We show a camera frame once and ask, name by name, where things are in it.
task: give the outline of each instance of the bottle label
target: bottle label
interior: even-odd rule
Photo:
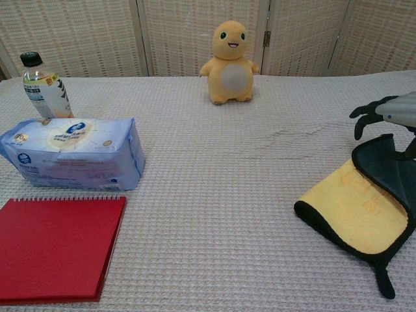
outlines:
[[[39,80],[24,80],[26,94],[44,118],[69,118],[70,102],[64,83],[57,74]]]

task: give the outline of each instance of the yellow cloth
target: yellow cloth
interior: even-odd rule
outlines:
[[[348,245],[365,254],[385,251],[408,224],[408,214],[389,193],[346,161],[300,200],[308,203]]]

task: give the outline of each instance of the metal hinge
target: metal hinge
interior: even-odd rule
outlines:
[[[272,32],[265,31],[265,36],[263,37],[263,47],[268,47],[270,45],[270,34]]]

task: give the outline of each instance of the white belly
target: white belly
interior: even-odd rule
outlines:
[[[221,71],[221,84],[228,90],[242,91],[247,86],[247,73],[240,65],[227,65]]]

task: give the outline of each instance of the black bottle cap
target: black bottle cap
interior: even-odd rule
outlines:
[[[22,53],[20,59],[25,67],[33,67],[42,63],[39,53],[33,51]]]

